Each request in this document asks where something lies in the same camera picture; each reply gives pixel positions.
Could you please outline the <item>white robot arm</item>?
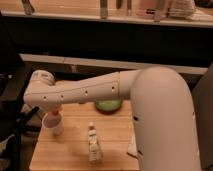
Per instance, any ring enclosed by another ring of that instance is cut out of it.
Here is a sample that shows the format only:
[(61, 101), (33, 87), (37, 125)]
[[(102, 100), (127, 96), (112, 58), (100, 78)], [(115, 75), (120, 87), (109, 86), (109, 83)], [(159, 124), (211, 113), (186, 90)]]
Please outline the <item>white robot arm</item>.
[(186, 81), (154, 66), (57, 84), (52, 73), (33, 72), (24, 102), (46, 112), (63, 104), (128, 100), (140, 171), (202, 171), (196, 112)]

